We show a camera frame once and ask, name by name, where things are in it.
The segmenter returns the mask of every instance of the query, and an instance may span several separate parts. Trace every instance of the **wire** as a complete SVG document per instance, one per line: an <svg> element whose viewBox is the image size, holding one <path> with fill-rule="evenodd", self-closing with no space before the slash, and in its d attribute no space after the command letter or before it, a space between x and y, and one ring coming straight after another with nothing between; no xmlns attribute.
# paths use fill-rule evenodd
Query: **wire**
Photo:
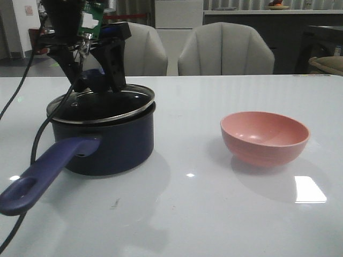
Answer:
<svg viewBox="0 0 343 257"><path fill-rule="evenodd" d="M21 223L24 220L26 213L20 214L19 218L17 219L17 222L15 223L12 231L10 232L10 234L7 236L7 238L5 239L5 241L1 244L0 246L0 254L2 254L2 252L6 249L6 247L10 244L10 242L12 241L13 237L16 235L18 229L20 228Z"/></svg>
<svg viewBox="0 0 343 257"><path fill-rule="evenodd" d="M36 154L37 154L37 147L38 147L38 143L39 140L42 136L42 133L44 131L44 129L46 128L46 126L49 124L49 122L53 119L53 117L56 115L56 113L59 111L60 107L67 101L67 99L69 98L71 92L73 91L77 81L79 80L81 73L82 73L82 68L83 68L83 62L80 62L80 71L78 73L78 75L76 76L76 79L74 80L74 82L71 84L71 86L69 87L68 91L65 93L64 97L62 98L61 102L58 104L58 106L55 108L55 110L50 113L50 115L46 118L46 120L42 123L42 125L39 127L37 134L34 138L33 141L33 145L32 145L32 150L31 150L31 159L30 159L30 164L33 164L36 160Z"/></svg>
<svg viewBox="0 0 343 257"><path fill-rule="evenodd" d="M34 54L37 50L37 45L38 45L38 40L39 40L39 37L40 37L40 34L42 33L42 30L43 30L43 26L47 20L48 16L45 16L42 20L42 23L41 23L41 26L39 27L39 30L38 30L38 35L34 41L34 45L33 45L33 49L32 49L32 52L31 52L31 56L30 56L30 59L28 61L28 64L27 64L27 67L24 71L24 74L23 74L23 77L19 83L19 86L17 87L16 91L13 93L12 97L9 99L9 101L7 102L7 104L5 105L4 109L1 111L0 113L0 120L2 119L2 117L4 116L5 112L7 111L8 107L11 105L11 103L13 102L14 98L16 98L17 94L19 93L24 81L25 81L25 78L28 74L28 70L30 69L31 67L31 64L32 64L32 61L33 61L33 57L34 57Z"/></svg>
<svg viewBox="0 0 343 257"><path fill-rule="evenodd" d="M46 20L48 19L48 16L45 16L42 21L41 21L41 26L39 27L39 30L38 30L38 34L37 34L37 37L34 41L34 45L33 45L33 49L32 49L32 52L31 52L31 56L30 56L30 59L28 61L28 64L27 64L27 67L24 71L24 74L23 74L23 77L21 78L21 81L16 89L16 91L13 93L13 95L11 96L11 98L9 99L9 101L7 102L7 104L5 105L5 107L3 108L3 110L1 111L0 113L0 120L2 119L2 117L4 116L5 112L7 111L8 107L11 105L11 103L13 102L14 98L16 98L17 94L19 93L22 85L24 84L24 81L25 81L25 78L27 77L27 74L28 74L28 71L31 67L31 64L32 64L32 61L33 61L33 57L34 57L34 54L37 50L37 45L38 45L38 40L39 40L39 37L42 33L42 30L43 30L43 26L46 22ZM0 245L0 254L2 254L2 252L6 249L6 247L10 244L10 242L12 241L13 237L16 235L18 229L20 228L20 225L21 223L23 222L24 218L26 216L26 213L22 213L19 215L13 229L11 230L10 234L7 236L7 238L5 239L5 241L3 241L3 243Z"/></svg>

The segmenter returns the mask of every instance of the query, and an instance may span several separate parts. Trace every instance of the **white chair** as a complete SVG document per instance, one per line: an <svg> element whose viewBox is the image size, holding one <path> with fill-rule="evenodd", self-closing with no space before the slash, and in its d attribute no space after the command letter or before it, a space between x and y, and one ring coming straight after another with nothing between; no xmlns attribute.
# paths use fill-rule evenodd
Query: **white chair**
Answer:
<svg viewBox="0 0 343 257"><path fill-rule="evenodd" d="M125 40L124 70L126 76L165 76L168 57L155 28L128 22L131 37ZM89 55L84 70L97 69L99 62Z"/></svg>
<svg viewBox="0 0 343 257"><path fill-rule="evenodd" d="M217 22L194 28L178 58L179 75L272 74L274 54L249 26Z"/></svg>

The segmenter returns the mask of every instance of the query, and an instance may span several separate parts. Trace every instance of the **saucepan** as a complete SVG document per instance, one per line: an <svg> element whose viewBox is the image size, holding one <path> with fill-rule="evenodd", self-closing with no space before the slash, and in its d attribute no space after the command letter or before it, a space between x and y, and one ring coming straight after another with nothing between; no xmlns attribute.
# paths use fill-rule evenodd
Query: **saucepan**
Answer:
<svg viewBox="0 0 343 257"><path fill-rule="evenodd" d="M62 98L49 103L47 115ZM56 143L0 195L0 213L27 212L64 167L104 176L140 165L154 147L154 111L154 92L144 86L72 93L51 122Z"/></svg>

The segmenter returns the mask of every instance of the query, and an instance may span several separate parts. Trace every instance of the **bowl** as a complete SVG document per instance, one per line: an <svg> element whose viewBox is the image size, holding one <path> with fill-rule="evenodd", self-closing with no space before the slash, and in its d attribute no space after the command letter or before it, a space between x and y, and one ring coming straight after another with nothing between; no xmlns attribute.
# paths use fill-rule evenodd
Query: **bowl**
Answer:
<svg viewBox="0 0 343 257"><path fill-rule="evenodd" d="M236 112L220 123L224 142L241 161L275 167L297 158L310 137L302 123L261 111Z"/></svg>

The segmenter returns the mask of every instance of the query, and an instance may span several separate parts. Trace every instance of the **saucepan handle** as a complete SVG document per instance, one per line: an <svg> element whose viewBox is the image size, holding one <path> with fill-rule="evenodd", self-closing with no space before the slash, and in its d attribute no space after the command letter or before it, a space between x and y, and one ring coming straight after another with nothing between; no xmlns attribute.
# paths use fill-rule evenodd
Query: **saucepan handle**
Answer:
<svg viewBox="0 0 343 257"><path fill-rule="evenodd" d="M14 216L27 212L75 155L91 155L99 144L99 138L80 137L52 145L0 195L0 213Z"/></svg>

